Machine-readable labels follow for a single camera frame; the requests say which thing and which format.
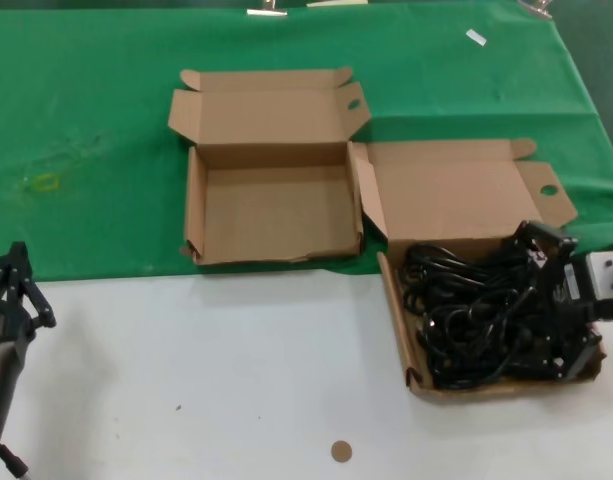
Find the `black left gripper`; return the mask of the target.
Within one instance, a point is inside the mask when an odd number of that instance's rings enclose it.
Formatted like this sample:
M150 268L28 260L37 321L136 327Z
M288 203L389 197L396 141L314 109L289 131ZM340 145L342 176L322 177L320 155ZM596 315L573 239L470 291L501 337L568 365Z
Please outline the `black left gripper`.
M0 345L17 341L30 343L36 338L35 330L56 326L53 309L32 276L26 243L13 242L9 251L0 256ZM11 291L18 296L3 296ZM36 310L33 318L24 308L23 295Z

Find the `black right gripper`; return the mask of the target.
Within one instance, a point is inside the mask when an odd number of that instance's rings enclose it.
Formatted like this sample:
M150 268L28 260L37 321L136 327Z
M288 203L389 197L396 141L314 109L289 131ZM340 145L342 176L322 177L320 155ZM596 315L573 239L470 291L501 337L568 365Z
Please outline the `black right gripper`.
M585 257L573 255L577 245L576 238L538 221L522 221L505 241L506 262L535 265L540 329L560 382L577 380L603 340L591 326L596 298Z

